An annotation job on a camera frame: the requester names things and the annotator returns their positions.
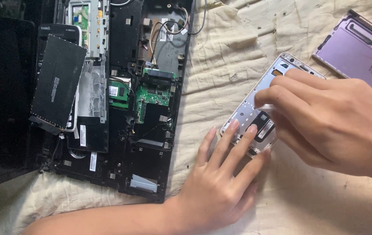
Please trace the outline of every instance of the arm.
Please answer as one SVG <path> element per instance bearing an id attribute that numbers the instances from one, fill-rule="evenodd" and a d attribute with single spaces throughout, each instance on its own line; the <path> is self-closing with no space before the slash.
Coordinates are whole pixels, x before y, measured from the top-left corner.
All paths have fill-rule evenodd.
<path id="1" fill-rule="evenodd" d="M 32 223 L 23 235 L 191 234 L 235 223 L 254 205 L 257 185 L 251 181 L 270 159 L 269 150 L 259 153 L 233 176 L 257 133 L 257 126 L 250 126 L 223 162 L 238 126 L 236 120 L 230 124 L 208 160 L 216 134 L 215 128 L 210 130 L 179 195 L 163 204 L 110 206 L 54 215 Z"/>
<path id="2" fill-rule="evenodd" d="M 258 92 L 255 103 L 277 108 L 277 136 L 308 165 L 372 177 L 372 88 L 364 81 L 291 69 Z"/>

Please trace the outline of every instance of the white tool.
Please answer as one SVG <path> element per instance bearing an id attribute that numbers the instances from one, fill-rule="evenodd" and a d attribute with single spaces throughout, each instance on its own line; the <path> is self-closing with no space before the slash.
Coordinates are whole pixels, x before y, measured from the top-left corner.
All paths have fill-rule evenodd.
<path id="1" fill-rule="evenodd" d="M 273 104 L 265 104 L 262 107 L 257 108 L 257 110 L 264 111 L 264 112 L 272 112 L 272 111 L 276 111 L 276 107 L 273 106 Z"/>

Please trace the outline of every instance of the hand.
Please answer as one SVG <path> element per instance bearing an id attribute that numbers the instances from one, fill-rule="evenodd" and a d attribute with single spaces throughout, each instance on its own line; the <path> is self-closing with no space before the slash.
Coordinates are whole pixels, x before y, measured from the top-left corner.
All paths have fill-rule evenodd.
<path id="1" fill-rule="evenodd" d="M 364 81 L 291 69 L 259 91 L 255 103 L 277 108 L 277 136 L 308 165 L 372 177 L 372 88 Z"/>
<path id="2" fill-rule="evenodd" d="M 237 120 L 230 124 L 208 161 L 216 130 L 209 131 L 180 193 L 165 202 L 170 213 L 174 213 L 173 223 L 179 224 L 177 231 L 203 232 L 233 224 L 254 205 L 257 185 L 251 181 L 270 159 L 270 150 L 257 154 L 234 177 L 233 171 L 257 133 L 257 126 L 250 126 L 223 162 L 238 125 Z"/>

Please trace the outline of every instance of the finger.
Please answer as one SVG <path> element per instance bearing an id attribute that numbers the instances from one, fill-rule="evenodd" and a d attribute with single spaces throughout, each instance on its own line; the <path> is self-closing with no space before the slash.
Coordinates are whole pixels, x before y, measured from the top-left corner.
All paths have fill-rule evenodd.
<path id="1" fill-rule="evenodd" d="M 310 104 L 311 101 L 313 101 L 319 95 L 318 89 L 312 88 L 307 84 L 298 82 L 285 76 L 276 76 L 275 78 L 273 78 L 270 86 L 272 87 L 274 85 L 284 87 L 308 104 Z"/>
<path id="2" fill-rule="evenodd" d="M 274 85 L 263 89 L 254 96 L 254 105 L 273 104 L 278 112 L 285 115 L 297 127 L 297 123 L 307 123 L 314 116 L 311 106 L 286 88 Z"/>
<path id="3" fill-rule="evenodd" d="M 220 141 L 216 144 L 214 153 L 208 161 L 208 169 L 218 169 L 221 166 L 222 160 L 224 159 L 225 152 L 231 143 L 232 137 L 235 135 L 238 128 L 238 120 L 234 119 L 228 128 L 225 130 L 224 135 Z"/>
<path id="4" fill-rule="evenodd" d="M 214 141 L 215 133 L 216 128 L 213 126 L 199 146 L 198 155 L 196 156 L 196 166 L 204 166 L 208 162 L 208 152 L 212 142 Z"/>
<path id="5" fill-rule="evenodd" d="M 238 191 L 245 191 L 251 181 L 259 174 L 263 165 L 270 160 L 270 157 L 270 149 L 267 148 L 247 163 L 234 179 Z"/>
<path id="6" fill-rule="evenodd" d="M 319 90 L 326 90 L 331 87 L 329 81 L 300 69 L 290 69 L 285 73 L 285 76 Z"/>
<path id="7" fill-rule="evenodd" d="M 230 153 L 228 154 L 227 158 L 225 159 L 224 163 L 221 166 L 221 170 L 232 177 L 232 173 L 237 167 L 237 164 L 240 162 L 241 158 L 247 152 L 251 142 L 254 140 L 257 134 L 257 126 L 252 124 L 249 126 L 247 131 L 244 133 L 241 140 L 236 144 Z"/>
<path id="8" fill-rule="evenodd" d="M 302 136 L 283 115 L 273 112 L 272 119 L 275 122 L 276 135 L 288 147 L 290 147 L 306 164 L 313 167 L 330 169 L 332 162 L 320 154 Z"/>
<path id="9" fill-rule="evenodd" d="M 237 205 L 232 209 L 231 215 L 233 220 L 238 220 L 241 216 L 250 209 L 255 203 L 255 196 L 257 192 L 257 183 L 250 184 L 238 201 Z"/>

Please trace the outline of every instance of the green circuit board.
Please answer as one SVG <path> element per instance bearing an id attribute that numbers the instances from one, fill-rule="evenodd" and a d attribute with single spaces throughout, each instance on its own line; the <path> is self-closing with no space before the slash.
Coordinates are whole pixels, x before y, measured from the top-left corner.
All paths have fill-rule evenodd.
<path id="1" fill-rule="evenodd" d="M 119 81 L 109 82 L 109 104 L 119 109 L 128 109 L 130 90 L 127 84 Z"/>
<path id="2" fill-rule="evenodd" d="M 137 123 L 143 124 L 148 103 L 168 106 L 170 102 L 170 87 L 164 85 L 143 83 L 137 89 Z"/>
<path id="3" fill-rule="evenodd" d="M 73 7 L 73 25 L 81 28 L 81 46 L 89 49 L 89 6 Z"/>

